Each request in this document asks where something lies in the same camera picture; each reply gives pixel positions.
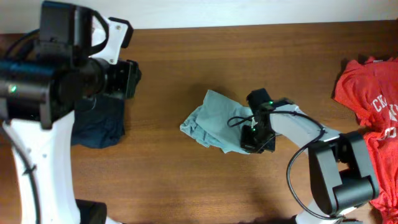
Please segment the light blue grey t-shirt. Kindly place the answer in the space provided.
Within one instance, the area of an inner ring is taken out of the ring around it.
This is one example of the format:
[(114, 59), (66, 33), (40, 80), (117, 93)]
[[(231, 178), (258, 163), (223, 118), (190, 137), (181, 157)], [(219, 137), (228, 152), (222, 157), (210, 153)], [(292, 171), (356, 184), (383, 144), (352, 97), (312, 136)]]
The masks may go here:
[(251, 115), (250, 108), (213, 90), (208, 90), (203, 104), (180, 125), (180, 130), (202, 146), (218, 147), (224, 153), (245, 154), (240, 146), (243, 125), (230, 127), (228, 120), (235, 116), (247, 118)]

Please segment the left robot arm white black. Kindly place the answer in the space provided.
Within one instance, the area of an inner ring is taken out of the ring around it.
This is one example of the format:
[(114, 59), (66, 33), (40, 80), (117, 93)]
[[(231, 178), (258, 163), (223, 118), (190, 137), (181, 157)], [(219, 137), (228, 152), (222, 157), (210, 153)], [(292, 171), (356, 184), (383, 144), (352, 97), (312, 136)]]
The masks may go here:
[(40, 25), (1, 59), (1, 134), (10, 142), (22, 223), (111, 223), (103, 202), (74, 196), (71, 138), (77, 101), (133, 97), (141, 71), (121, 60), (134, 29), (88, 7), (41, 5)]

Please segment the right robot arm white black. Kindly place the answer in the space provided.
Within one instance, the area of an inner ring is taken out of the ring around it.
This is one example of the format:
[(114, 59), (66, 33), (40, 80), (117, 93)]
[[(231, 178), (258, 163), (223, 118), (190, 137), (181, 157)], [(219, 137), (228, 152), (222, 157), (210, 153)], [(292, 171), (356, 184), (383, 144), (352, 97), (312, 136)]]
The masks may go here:
[(263, 88), (252, 91), (246, 100), (252, 111), (251, 124), (243, 126), (240, 139), (246, 152), (273, 152), (278, 134), (299, 148), (287, 166), (290, 191), (292, 166), (301, 153), (308, 155), (313, 201), (305, 206), (292, 192), (303, 211), (291, 223), (342, 223), (346, 214), (378, 198), (376, 172), (359, 132), (330, 129), (303, 113), (292, 100), (272, 100)]

